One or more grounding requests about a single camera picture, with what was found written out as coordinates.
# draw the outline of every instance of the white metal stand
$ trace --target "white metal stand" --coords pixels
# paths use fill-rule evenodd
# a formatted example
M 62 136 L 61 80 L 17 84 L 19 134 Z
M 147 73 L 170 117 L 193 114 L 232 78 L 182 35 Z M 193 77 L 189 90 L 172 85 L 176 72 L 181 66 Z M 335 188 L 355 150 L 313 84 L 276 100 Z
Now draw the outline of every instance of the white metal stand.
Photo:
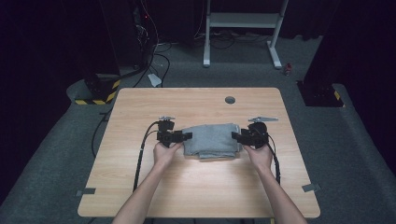
M 283 1 L 279 13 L 211 13 L 210 1 L 207 0 L 206 10 L 204 67 L 210 66 L 210 27 L 248 27 L 275 29 L 272 40 L 267 41 L 267 45 L 275 68 L 282 68 L 276 53 L 275 44 L 289 0 Z

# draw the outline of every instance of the human hand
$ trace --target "human hand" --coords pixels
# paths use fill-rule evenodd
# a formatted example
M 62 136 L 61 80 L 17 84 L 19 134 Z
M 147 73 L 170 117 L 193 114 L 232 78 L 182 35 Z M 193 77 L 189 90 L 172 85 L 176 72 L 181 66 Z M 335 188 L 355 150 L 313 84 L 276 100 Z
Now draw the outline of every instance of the human hand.
M 250 157 L 250 161 L 256 170 L 271 170 L 271 163 L 273 160 L 273 154 L 271 149 L 264 145 L 261 148 L 254 149 L 250 146 L 243 146 Z
M 183 146 L 183 143 L 176 143 L 169 148 L 162 143 L 157 143 L 154 147 L 154 166 L 166 169 L 181 146 Z

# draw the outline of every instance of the folded gray cloth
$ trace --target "folded gray cloth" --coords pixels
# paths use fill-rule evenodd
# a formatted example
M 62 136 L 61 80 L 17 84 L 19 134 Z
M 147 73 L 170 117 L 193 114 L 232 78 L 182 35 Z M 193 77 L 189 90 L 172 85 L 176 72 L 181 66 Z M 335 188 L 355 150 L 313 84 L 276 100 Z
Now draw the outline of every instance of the folded gray cloth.
M 231 132 L 239 133 L 239 126 L 227 124 L 205 124 L 182 130 L 192 133 L 192 139 L 184 142 L 184 155 L 198 155 L 200 159 L 235 157 L 242 146 L 231 138 Z

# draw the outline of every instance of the table top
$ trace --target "table top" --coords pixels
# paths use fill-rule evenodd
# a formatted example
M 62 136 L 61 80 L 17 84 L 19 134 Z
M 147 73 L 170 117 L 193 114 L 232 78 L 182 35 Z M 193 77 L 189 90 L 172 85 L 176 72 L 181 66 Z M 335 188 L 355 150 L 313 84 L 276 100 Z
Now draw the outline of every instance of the table top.
M 234 104 L 225 98 L 232 96 Z M 288 113 L 275 88 L 143 88 L 120 90 L 101 146 L 82 196 L 82 217 L 114 217 L 131 195 L 140 145 L 148 126 L 161 116 L 176 118 L 174 130 L 195 125 L 235 123 L 247 128 L 248 119 L 265 122 L 276 143 L 281 186 L 305 217 L 320 210 L 310 184 Z M 153 165 L 156 134 L 146 142 L 139 184 Z M 158 186 L 148 217 L 273 217 L 262 183 L 242 150 L 235 159 L 199 160 L 177 151 Z

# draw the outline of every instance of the forearm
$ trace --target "forearm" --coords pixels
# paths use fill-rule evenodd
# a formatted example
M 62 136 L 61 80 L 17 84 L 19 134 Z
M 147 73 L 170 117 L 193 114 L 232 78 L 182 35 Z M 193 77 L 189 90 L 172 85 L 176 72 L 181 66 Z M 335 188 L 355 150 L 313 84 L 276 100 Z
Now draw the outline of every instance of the forearm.
M 306 223 L 300 210 L 285 190 L 276 182 L 271 170 L 268 168 L 258 168 L 257 172 L 273 208 L 276 223 Z
M 113 223 L 143 223 L 149 211 L 152 196 L 162 176 L 163 169 L 158 166 L 153 166 L 145 180 L 117 213 Z

